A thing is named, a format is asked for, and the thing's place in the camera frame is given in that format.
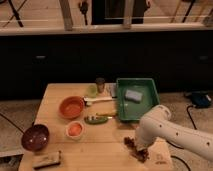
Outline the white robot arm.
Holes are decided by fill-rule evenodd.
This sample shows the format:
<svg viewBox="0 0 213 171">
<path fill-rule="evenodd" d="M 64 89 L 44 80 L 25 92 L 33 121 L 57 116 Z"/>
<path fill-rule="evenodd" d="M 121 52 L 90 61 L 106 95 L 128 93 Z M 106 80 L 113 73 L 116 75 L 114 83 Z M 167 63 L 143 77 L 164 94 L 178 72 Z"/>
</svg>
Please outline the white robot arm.
<svg viewBox="0 0 213 171">
<path fill-rule="evenodd" d="M 136 149 L 148 149 L 160 137 L 213 162 L 213 134 L 175 124 L 171 116 L 164 105 L 156 105 L 144 114 L 135 130 Z"/>
</svg>

